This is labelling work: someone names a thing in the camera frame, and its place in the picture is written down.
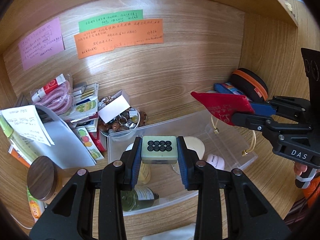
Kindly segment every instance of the orange package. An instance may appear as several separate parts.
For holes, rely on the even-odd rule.
[[[162,19],[146,19],[99,27],[74,36],[78,58],[115,48],[163,43]]]
[[[27,163],[21,156],[20,154],[17,153],[17,151],[10,145],[9,151],[8,151],[13,157],[15,157],[19,162],[21,162],[23,165],[27,166],[30,168],[30,164]]]

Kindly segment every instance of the red velvet pouch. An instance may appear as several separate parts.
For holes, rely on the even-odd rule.
[[[213,116],[229,125],[234,125],[231,116],[235,112],[254,114],[246,96],[196,92],[191,92],[191,95],[203,104]]]

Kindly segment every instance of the white cloth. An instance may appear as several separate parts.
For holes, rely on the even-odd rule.
[[[144,236],[142,240],[193,240],[195,236],[196,224],[165,231],[159,234]]]

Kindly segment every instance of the green sticky note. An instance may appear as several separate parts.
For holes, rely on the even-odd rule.
[[[142,10],[107,13],[79,22],[79,32],[86,32],[88,30],[92,30],[102,26],[107,26],[114,23],[122,23],[137,20],[143,20]]]

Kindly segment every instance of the red white tube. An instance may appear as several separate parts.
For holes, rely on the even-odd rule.
[[[52,90],[56,89],[62,83],[64,83],[66,79],[63,74],[57,76],[55,79],[51,80],[44,87],[40,88],[33,96],[32,101],[34,103],[39,102],[42,98],[44,98],[47,94],[49,94]]]

